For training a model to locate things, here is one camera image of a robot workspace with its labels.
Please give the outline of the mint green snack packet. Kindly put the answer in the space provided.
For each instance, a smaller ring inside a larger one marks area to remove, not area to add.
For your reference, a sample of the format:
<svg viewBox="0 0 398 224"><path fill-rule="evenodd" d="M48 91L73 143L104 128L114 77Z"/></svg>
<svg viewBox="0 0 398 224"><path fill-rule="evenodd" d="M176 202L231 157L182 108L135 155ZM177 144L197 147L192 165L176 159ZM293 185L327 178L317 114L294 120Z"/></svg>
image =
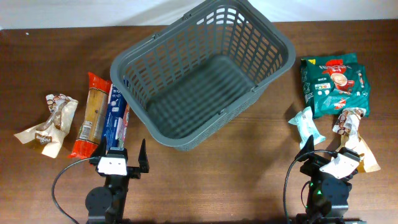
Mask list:
<svg viewBox="0 0 398 224"><path fill-rule="evenodd" d="M299 143L301 149L304 148L310 136L313 136L313 145L326 140L326 137L320 134L313 122L313 112L310 106L298 112L288 123L298 128L301 137L301 142Z"/></svg>

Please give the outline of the green coffee sachet bag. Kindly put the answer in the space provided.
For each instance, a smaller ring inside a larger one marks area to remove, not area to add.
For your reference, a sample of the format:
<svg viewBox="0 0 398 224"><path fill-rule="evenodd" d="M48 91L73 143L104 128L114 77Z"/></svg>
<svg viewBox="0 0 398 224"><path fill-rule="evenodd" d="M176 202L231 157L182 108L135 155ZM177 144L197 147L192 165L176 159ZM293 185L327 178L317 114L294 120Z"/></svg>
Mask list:
<svg viewBox="0 0 398 224"><path fill-rule="evenodd" d="M300 76L313 118L341 114L345 108L361 108L363 116L370 115L371 86L356 53L301 58Z"/></svg>

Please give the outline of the beige snack bag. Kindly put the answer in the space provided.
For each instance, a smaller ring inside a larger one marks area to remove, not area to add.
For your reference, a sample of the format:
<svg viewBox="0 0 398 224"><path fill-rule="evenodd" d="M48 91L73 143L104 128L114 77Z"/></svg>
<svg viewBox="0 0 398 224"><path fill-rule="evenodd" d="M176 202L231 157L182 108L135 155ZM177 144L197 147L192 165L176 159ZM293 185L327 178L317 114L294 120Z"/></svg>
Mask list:
<svg viewBox="0 0 398 224"><path fill-rule="evenodd" d="M339 115L332 131L341 135L339 149L345 147L359 155L359 172L375 172L381 170L374 154L359 134L361 118L366 114L364 108L345 108Z"/></svg>
<svg viewBox="0 0 398 224"><path fill-rule="evenodd" d="M49 94L45 99L50 111L49 118L14 136L23 145L45 156L56 158L70 132L78 101L64 94Z"/></svg>

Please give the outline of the orange spaghetti packet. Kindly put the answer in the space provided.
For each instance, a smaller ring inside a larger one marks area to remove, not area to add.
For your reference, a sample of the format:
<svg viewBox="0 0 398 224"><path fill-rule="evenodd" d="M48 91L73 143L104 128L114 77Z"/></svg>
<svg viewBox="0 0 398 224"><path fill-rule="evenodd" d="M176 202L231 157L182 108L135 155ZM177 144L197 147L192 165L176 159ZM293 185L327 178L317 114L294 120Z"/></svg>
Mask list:
<svg viewBox="0 0 398 224"><path fill-rule="evenodd" d="M69 158L88 158L101 142L111 82L103 80L92 72L88 72L88 77L89 91L85 118Z"/></svg>

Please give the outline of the blue tissue box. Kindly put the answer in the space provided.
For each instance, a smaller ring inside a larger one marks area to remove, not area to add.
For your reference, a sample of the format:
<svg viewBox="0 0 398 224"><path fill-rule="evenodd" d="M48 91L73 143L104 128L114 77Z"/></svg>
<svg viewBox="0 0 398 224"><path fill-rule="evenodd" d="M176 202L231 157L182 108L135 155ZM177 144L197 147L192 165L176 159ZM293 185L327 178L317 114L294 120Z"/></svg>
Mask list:
<svg viewBox="0 0 398 224"><path fill-rule="evenodd" d="M106 140L107 151L111 147L124 147L128 121L129 104L112 84L101 138Z"/></svg>

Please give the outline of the grey plastic shopping basket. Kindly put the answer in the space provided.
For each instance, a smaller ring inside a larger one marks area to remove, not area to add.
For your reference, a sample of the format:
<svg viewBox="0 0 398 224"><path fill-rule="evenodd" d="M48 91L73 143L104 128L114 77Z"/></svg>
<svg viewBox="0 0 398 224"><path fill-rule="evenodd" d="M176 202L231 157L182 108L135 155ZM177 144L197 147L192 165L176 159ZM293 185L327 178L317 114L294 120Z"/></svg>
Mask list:
<svg viewBox="0 0 398 224"><path fill-rule="evenodd" d="M110 77L159 143L198 146L295 63L293 43L248 1L204 1L119 54Z"/></svg>

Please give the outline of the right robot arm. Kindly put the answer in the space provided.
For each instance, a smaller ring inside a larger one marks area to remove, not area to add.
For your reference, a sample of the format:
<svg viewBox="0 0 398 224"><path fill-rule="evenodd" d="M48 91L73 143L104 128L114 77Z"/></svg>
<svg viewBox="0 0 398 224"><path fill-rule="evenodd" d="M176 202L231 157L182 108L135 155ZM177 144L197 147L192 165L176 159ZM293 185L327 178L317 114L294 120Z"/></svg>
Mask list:
<svg viewBox="0 0 398 224"><path fill-rule="evenodd" d="M350 165L348 175L337 177L322 171L321 168L331 162L348 159L358 162L359 155L345 147L340 152L332 152L331 158L326 159L314 150L314 137L310 136L303 149L295 156L296 162L303 162L300 172L309 176L310 181L305 213L296 215L294 223L363 223L358 218L345 218L348 211L348 197L352 189L349 180L358 173L357 165Z"/></svg>

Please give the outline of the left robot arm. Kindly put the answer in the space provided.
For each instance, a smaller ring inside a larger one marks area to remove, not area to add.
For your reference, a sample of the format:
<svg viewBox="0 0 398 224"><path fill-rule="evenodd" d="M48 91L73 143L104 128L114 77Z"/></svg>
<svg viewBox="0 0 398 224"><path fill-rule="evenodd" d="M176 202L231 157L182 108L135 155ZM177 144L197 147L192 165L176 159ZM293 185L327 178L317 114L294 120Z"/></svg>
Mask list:
<svg viewBox="0 0 398 224"><path fill-rule="evenodd" d="M123 147L106 148L102 140L90 157L90 164L96 172L105 178L103 186L92 189L85 199L88 211L88 223L129 223L123 217L129 181L140 179L142 173L149 172L146 153L146 141L143 140L139 151L137 167L128 166L127 149Z"/></svg>

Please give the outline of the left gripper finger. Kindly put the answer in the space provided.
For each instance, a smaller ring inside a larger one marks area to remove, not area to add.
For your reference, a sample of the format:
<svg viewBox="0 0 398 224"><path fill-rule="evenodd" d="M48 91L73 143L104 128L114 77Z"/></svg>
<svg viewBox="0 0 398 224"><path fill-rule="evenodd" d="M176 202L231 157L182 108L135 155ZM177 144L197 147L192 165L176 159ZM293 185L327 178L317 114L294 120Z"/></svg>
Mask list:
<svg viewBox="0 0 398 224"><path fill-rule="evenodd" d="M105 154L106 154L106 138L103 137L101 139L100 144L97 146L97 148L91 154L91 157L102 157Z"/></svg>
<svg viewBox="0 0 398 224"><path fill-rule="evenodd" d="M143 139L142 143L141 143L138 162L139 162L140 168L149 168L149 161L148 161L147 153L146 153L146 140L145 139Z"/></svg>

